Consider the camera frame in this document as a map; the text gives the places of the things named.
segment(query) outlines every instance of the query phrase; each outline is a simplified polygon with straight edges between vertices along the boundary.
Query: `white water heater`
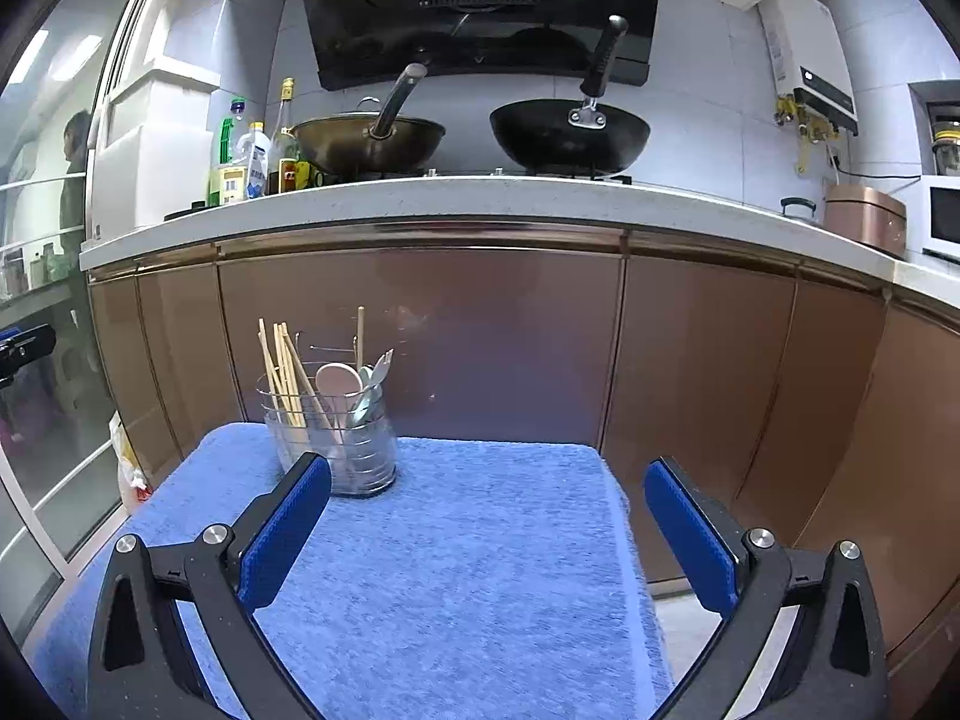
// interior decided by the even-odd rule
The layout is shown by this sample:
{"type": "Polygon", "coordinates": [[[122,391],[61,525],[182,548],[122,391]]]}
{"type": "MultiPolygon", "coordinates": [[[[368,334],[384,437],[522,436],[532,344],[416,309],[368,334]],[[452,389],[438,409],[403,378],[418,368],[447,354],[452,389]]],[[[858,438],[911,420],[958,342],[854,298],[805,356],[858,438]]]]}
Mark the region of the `white water heater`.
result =
{"type": "Polygon", "coordinates": [[[761,0],[776,94],[856,135],[856,105],[833,15],[819,0],[761,0]]]}

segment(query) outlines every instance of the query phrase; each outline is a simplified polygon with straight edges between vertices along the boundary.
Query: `bottle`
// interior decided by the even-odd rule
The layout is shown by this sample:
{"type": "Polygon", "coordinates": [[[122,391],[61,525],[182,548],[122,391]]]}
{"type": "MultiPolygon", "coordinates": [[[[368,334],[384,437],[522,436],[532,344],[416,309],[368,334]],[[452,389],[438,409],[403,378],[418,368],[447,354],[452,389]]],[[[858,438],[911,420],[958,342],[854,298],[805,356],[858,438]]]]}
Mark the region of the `bottle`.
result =
{"type": "Polygon", "coordinates": [[[290,131],[290,101],[294,97],[294,79],[283,79],[280,87],[280,112],[277,128],[270,138],[269,194],[282,194],[296,189],[296,161],[299,144],[290,131]]]}
{"type": "Polygon", "coordinates": [[[244,137],[237,142],[240,152],[234,164],[242,165],[247,172],[247,191],[244,199],[262,197],[267,191],[267,152],[270,141],[263,134],[263,122],[253,122],[244,137]]]}
{"type": "Polygon", "coordinates": [[[246,108],[247,101],[244,98],[233,98],[229,116],[220,122],[220,131],[214,135],[210,189],[206,199],[208,207],[240,199],[239,193],[246,182],[243,176],[237,175],[236,166],[232,163],[238,154],[237,143],[248,130],[246,108]]]}

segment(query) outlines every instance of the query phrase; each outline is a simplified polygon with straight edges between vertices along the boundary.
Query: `wire basket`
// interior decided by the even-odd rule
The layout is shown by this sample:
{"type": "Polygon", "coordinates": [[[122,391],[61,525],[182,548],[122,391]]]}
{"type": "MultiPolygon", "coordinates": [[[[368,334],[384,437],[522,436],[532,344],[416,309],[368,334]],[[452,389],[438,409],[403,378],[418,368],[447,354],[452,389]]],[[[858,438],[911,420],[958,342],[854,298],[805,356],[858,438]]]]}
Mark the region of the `wire basket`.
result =
{"type": "MultiPolygon", "coordinates": [[[[321,365],[304,363],[311,380],[321,365]]],[[[264,374],[256,389],[284,470],[316,452],[330,463],[332,493],[344,496],[379,493],[397,478],[397,436],[380,386],[347,398],[272,394],[264,374]]]]}

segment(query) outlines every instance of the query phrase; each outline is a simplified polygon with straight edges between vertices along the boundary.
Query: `blue towel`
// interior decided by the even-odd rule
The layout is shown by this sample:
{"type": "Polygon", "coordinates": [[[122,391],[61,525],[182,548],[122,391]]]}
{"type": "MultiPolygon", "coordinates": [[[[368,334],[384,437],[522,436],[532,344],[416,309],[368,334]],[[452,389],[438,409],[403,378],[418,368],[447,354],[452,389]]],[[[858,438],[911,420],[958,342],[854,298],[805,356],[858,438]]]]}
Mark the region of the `blue towel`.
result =
{"type": "MultiPolygon", "coordinates": [[[[669,694],[626,499],[592,449],[401,439],[397,483],[331,499],[256,619],[330,720],[646,718],[669,694]]],[[[213,431],[123,528],[147,544],[233,522],[282,471],[263,425],[213,431]]],[[[32,659],[71,718],[109,548],[32,659]]],[[[246,717],[192,605],[180,604],[225,712],[246,717]]]]}

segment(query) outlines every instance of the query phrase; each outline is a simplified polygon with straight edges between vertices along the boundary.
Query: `metal screw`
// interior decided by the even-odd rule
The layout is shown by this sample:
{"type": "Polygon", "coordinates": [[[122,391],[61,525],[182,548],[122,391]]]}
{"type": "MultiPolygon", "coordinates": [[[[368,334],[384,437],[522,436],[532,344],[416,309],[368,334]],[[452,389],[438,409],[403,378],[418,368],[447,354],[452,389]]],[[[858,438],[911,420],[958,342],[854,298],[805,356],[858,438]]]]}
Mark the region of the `metal screw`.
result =
{"type": "Polygon", "coordinates": [[[208,544],[219,544],[227,537],[226,525],[211,525],[203,531],[203,542],[208,544]]]}
{"type": "Polygon", "coordinates": [[[846,557],[847,560],[856,560],[860,557],[860,548],[852,541],[841,541],[840,554],[846,557]]]}
{"type": "Polygon", "coordinates": [[[117,539],[117,552],[133,552],[133,547],[136,547],[136,536],[126,535],[117,539]]]}
{"type": "Polygon", "coordinates": [[[750,531],[750,543],[760,549],[768,549],[776,543],[776,538],[766,528],[754,528],[750,531]]]}

